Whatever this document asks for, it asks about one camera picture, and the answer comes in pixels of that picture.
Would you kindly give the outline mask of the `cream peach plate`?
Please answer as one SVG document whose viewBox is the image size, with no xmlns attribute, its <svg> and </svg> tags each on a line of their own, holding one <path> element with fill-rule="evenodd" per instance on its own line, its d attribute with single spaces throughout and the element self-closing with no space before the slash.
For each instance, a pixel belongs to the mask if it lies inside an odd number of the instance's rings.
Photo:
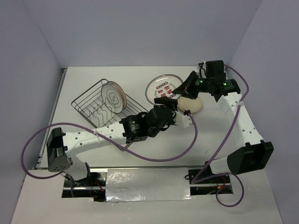
<svg viewBox="0 0 299 224">
<path fill-rule="evenodd" d="M 196 99 L 189 99 L 185 97 L 180 97 L 178 99 L 178 108 L 181 111 L 190 111 L 191 114 L 199 112 L 203 106 L 203 100 L 200 97 Z"/>
</svg>

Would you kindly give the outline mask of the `white plate red lettering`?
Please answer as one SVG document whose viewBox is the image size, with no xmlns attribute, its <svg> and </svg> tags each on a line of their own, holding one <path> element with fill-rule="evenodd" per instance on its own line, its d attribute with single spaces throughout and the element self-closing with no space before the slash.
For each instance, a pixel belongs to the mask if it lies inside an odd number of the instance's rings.
<svg viewBox="0 0 299 224">
<path fill-rule="evenodd" d="M 182 79 L 173 74 L 160 75 L 154 78 L 146 87 L 145 97 L 151 104 L 155 104 L 154 99 L 167 97 L 170 99 L 180 98 L 180 94 L 173 91 L 183 83 Z"/>
</svg>

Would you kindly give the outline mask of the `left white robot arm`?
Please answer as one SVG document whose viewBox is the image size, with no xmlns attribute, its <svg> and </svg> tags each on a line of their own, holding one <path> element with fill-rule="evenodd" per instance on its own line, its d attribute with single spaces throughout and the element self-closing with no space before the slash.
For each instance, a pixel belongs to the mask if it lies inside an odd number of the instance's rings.
<svg viewBox="0 0 299 224">
<path fill-rule="evenodd" d="M 154 138 L 170 126 L 193 125 L 190 111 L 178 112 L 177 100 L 159 98 L 158 102 L 148 112 L 129 115 L 104 127 L 81 126 L 77 132 L 63 132 L 61 127 L 52 129 L 46 142 L 48 171 L 65 173 L 71 184 L 86 186 L 94 176 L 88 163 L 78 158 L 79 154 L 109 145 L 124 149 L 129 143 Z"/>
</svg>

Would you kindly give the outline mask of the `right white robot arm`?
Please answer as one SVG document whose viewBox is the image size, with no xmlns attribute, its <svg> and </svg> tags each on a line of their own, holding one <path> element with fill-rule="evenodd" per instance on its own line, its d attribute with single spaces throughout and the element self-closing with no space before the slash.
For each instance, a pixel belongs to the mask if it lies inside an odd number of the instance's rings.
<svg viewBox="0 0 299 224">
<path fill-rule="evenodd" d="M 199 93 L 209 93 L 224 111 L 231 126 L 219 148 L 200 171 L 207 182 L 214 182 L 222 173 L 239 175 L 264 169 L 274 146 L 266 142 L 253 124 L 243 103 L 247 93 L 242 93 L 234 79 L 226 78 L 227 65 L 222 60 L 206 61 L 198 64 L 199 71 L 189 77 L 174 90 L 189 99 Z M 216 158 L 228 137 L 235 137 L 236 150 L 223 158 Z"/>
</svg>

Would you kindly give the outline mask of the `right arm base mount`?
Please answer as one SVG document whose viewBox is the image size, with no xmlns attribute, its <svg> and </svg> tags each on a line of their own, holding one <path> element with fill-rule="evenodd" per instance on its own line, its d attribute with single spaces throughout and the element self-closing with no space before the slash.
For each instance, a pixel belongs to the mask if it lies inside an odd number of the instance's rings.
<svg viewBox="0 0 299 224">
<path fill-rule="evenodd" d="M 205 171 L 196 179 L 197 181 L 203 178 L 207 178 L 207 180 L 197 182 L 192 184 L 192 180 L 195 176 L 201 171 L 200 169 L 188 169 L 187 175 L 184 177 L 190 184 L 190 194 L 192 196 L 199 195 L 215 195 L 218 190 L 221 189 L 219 194 L 233 194 L 231 189 L 231 180 L 228 175 L 218 176 L 211 178 L 214 174 L 211 171 L 211 168 L 208 167 Z"/>
</svg>

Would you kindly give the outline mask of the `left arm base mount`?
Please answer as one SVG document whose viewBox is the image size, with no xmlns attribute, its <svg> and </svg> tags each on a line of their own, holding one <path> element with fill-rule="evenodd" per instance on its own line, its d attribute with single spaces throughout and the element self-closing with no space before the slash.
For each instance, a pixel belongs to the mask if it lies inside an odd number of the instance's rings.
<svg viewBox="0 0 299 224">
<path fill-rule="evenodd" d="M 107 172 L 91 172 L 82 181 L 71 180 L 67 174 L 64 177 L 62 198 L 89 198 L 94 202 L 106 201 Z"/>
</svg>

